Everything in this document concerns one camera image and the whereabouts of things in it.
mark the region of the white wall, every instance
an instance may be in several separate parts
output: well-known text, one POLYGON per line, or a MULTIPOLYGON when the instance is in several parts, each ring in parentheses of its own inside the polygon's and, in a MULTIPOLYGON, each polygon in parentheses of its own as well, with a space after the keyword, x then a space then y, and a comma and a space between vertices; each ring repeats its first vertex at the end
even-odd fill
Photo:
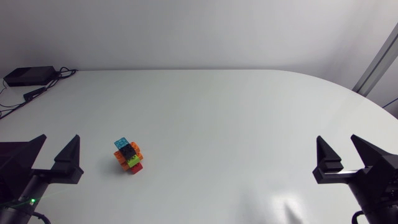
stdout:
POLYGON ((396 0, 3 0, 0 74, 273 68, 352 88, 397 11, 396 0))
MULTIPOLYGON (((369 93, 368 98, 379 106, 385 106, 398 98, 398 59, 392 63, 387 72, 369 93)), ((398 100, 387 106, 386 110, 398 118, 398 100)))

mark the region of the cyan lego brick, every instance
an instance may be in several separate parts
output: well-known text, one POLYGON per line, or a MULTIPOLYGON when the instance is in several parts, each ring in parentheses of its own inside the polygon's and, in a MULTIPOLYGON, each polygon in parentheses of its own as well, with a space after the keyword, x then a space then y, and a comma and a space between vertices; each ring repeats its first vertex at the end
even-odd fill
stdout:
POLYGON ((139 158, 137 155, 134 155, 131 159, 127 160, 127 164, 129 164, 130 167, 133 167, 137 163, 139 163, 139 158))
POLYGON ((123 148, 124 146, 126 146, 126 145, 128 145, 128 144, 129 144, 129 142, 127 141, 126 138, 121 138, 121 139, 117 140, 116 142, 114 142, 114 145, 115 145, 118 149, 121 149, 121 148, 123 148))

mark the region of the red lego brick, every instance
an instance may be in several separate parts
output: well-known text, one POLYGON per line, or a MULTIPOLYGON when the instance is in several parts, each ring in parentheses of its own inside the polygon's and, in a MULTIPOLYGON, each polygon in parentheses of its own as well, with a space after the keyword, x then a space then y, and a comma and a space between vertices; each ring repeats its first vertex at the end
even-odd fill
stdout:
POLYGON ((142 165, 141 165, 140 162, 137 163, 136 165, 134 165, 134 166, 131 168, 131 172, 132 172, 133 174, 138 173, 138 171, 140 171, 140 170, 142 170, 142 165))
POLYGON ((138 152, 141 151, 141 150, 139 149, 137 143, 135 143, 135 142, 130 143, 130 146, 136 151, 137 154, 138 154, 138 152))
POLYGON ((116 159, 119 161, 120 164, 122 164, 123 162, 126 161, 126 159, 124 158, 124 156, 122 155, 122 153, 119 150, 117 150, 114 153, 114 156, 116 157, 116 159))

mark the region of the orange lego brick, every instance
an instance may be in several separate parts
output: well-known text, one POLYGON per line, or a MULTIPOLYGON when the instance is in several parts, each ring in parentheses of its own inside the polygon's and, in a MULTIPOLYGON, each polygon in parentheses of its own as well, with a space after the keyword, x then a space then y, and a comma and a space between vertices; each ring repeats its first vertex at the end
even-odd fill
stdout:
POLYGON ((137 152, 137 156, 140 161, 144 159, 144 156, 140 152, 137 152))
POLYGON ((126 161, 126 159, 123 157, 122 153, 119 150, 117 150, 114 153, 114 156, 116 157, 116 159, 119 161, 120 164, 126 161))
POLYGON ((136 154, 141 151, 135 142, 130 143, 130 146, 136 151, 136 154))
POLYGON ((122 166, 122 168, 124 169, 124 171, 130 169, 129 164, 127 164, 127 162, 123 162, 122 164, 120 164, 122 166))

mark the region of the black lego brick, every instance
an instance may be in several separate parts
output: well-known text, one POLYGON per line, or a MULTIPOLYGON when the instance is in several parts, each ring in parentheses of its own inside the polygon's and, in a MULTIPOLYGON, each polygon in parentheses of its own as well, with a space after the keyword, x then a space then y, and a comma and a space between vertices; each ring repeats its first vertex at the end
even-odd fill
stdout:
POLYGON ((120 152, 122 153, 122 155, 124 156, 124 158, 126 160, 128 160, 131 157, 133 157, 134 155, 136 155, 136 151, 133 149, 133 147, 131 147, 130 144, 127 144, 127 145, 123 146, 120 149, 120 152))

